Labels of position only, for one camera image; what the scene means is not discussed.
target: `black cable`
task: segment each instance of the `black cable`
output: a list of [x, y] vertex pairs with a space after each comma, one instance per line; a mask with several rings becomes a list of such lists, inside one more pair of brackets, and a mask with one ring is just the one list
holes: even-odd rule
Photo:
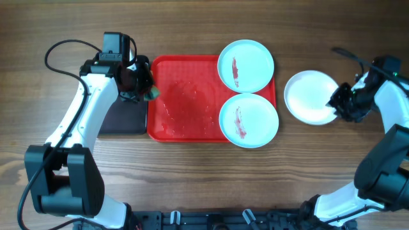
[[131, 37], [129, 37], [129, 40], [132, 42], [132, 44], [134, 44], [134, 48], [135, 48], [134, 58], [132, 58], [132, 60], [130, 61], [130, 64], [129, 64], [129, 66], [132, 66], [136, 62], [136, 43], [135, 43], [135, 40], [133, 38], [131, 38]]
[[335, 221], [340, 221], [340, 220], [343, 220], [343, 219], [347, 219], [349, 217], [352, 217], [354, 215], [358, 215], [359, 213], [365, 212], [365, 211], [370, 210], [370, 209], [375, 209], [375, 210], [378, 210], [378, 211], [387, 211], [387, 210], [385, 210], [383, 208], [379, 208], [377, 206], [371, 206], [371, 205], [367, 206], [367, 205], [365, 205], [363, 208], [358, 209], [357, 211], [353, 211], [353, 212], [351, 212], [349, 214], [327, 220], [325, 222], [320, 223], [318, 226], [314, 226], [314, 227], [309, 228], [308, 230], [318, 229], [319, 227], [321, 227], [324, 224], [330, 224], [330, 223], [335, 222]]
[[29, 180], [29, 182], [28, 182], [26, 188], [24, 189], [23, 194], [21, 195], [19, 207], [18, 207], [18, 209], [17, 209], [17, 222], [19, 223], [20, 228], [23, 229], [23, 230], [28, 230], [28, 228], [24, 225], [23, 218], [22, 218], [23, 206], [24, 206], [24, 203], [26, 202], [26, 198], [27, 198], [28, 192], [30, 191], [31, 187], [33, 186], [34, 182], [36, 181], [38, 175], [41, 173], [41, 171], [44, 169], [44, 167], [50, 163], [50, 161], [52, 160], [53, 156], [58, 152], [59, 147], [64, 143], [64, 141], [66, 140], [66, 138], [70, 135], [70, 132], [72, 131], [73, 126], [74, 126], [75, 123], [77, 122], [78, 117], [81, 115], [81, 112], [82, 112], [82, 110], [83, 110], [84, 107], [85, 107], [86, 100], [87, 100], [87, 97], [88, 97], [88, 86], [87, 86], [87, 84], [84, 82], [84, 80], [82, 80], [80, 77], [76, 76], [76, 75], [73, 74], [73, 73], [66, 72], [66, 71], [62, 71], [62, 70], [57, 70], [57, 69], [51, 67], [51, 66], [48, 64], [48, 57], [49, 57], [50, 52], [51, 52], [54, 48], [56, 48], [58, 45], [61, 45], [61, 44], [64, 44], [64, 43], [68, 43], [68, 42], [78, 42], [78, 43], [82, 43], [82, 44], [85, 44], [85, 45], [89, 45], [90, 47], [93, 47], [93, 48], [96, 49], [97, 51], [101, 52], [101, 50], [98, 49], [98, 47], [96, 47], [96, 46], [94, 46], [94, 45], [92, 45], [92, 44], [90, 44], [90, 43], [88, 43], [88, 42], [84, 42], [84, 41], [80, 41], [80, 40], [64, 40], [64, 41], [61, 41], [61, 42], [58, 42], [58, 43], [54, 44], [54, 45], [47, 51], [47, 53], [45, 54], [45, 57], [44, 57], [45, 66], [46, 66], [48, 69], [50, 69], [50, 70], [52, 70], [52, 71], [54, 71], [54, 72], [62, 73], [62, 74], [65, 74], [65, 75], [68, 75], [68, 76], [71, 76], [71, 77], [77, 79], [77, 80], [82, 84], [82, 86], [84, 87], [84, 97], [82, 98], [82, 102], [81, 102], [81, 104], [80, 104], [80, 106], [79, 106], [79, 108], [78, 108], [77, 113], [75, 113], [75, 116], [73, 117], [73, 119], [72, 119], [71, 123], [69, 124], [68, 128], [67, 128], [67, 129], [65, 130], [65, 132], [63, 133], [61, 139], [58, 141], [58, 143], [55, 145], [55, 147], [53, 148], [53, 150], [48, 154], [48, 156], [47, 156], [47, 157], [45, 158], [45, 160], [42, 162], [42, 164], [40, 165], [40, 167], [38, 168], [38, 170], [34, 173], [33, 177]]
[[87, 223], [87, 224], [91, 224], [93, 227], [99, 227], [102, 230], [108, 230], [102, 224], [94, 223], [94, 222], [92, 222], [90, 220], [87, 220], [85, 218], [75, 218], [75, 219], [69, 220], [69, 221], [67, 221], [65, 223], [62, 223], [62, 224], [60, 224], [60, 225], [58, 225], [56, 227], [50, 228], [49, 230], [58, 230], [58, 229], [61, 229], [61, 228], [65, 227], [65, 226], [67, 226], [68, 224], [72, 224], [72, 223], [78, 222], [78, 221], [81, 221], [81, 222], [84, 222], [84, 223]]
[[334, 48], [332, 48], [331, 50], [334, 51], [334, 52], [337, 53], [337, 54], [340, 54], [340, 55], [342, 55], [342, 56], [344, 56], [344, 57], [350, 58], [350, 59], [352, 59], [352, 60], [354, 60], [354, 61], [359, 62], [359, 63], [362, 64], [362, 65], [366, 65], [366, 66], [372, 68], [373, 70], [376, 70], [377, 72], [382, 73], [387, 80], [393, 82], [398, 88], [402, 89], [402, 91], [403, 91], [403, 92], [406, 94], [406, 96], [409, 98], [409, 90], [407, 90], [407, 89], [405, 89], [405, 88], [403, 87], [403, 85], [400, 83], [399, 79], [398, 79], [396, 76], [394, 77], [394, 76], [392, 76], [391, 74], [387, 73], [386, 71], [382, 70], [381, 68], [378, 68], [378, 67], [372, 65], [371, 63], [369, 63], [369, 62], [367, 62], [367, 61], [365, 61], [365, 60], [363, 60], [363, 59], [360, 59], [359, 57], [357, 57], [356, 55], [354, 55], [354, 54], [351, 53], [350, 51], [347, 51], [347, 50], [342, 49], [342, 48], [339, 48], [339, 47], [334, 47]]

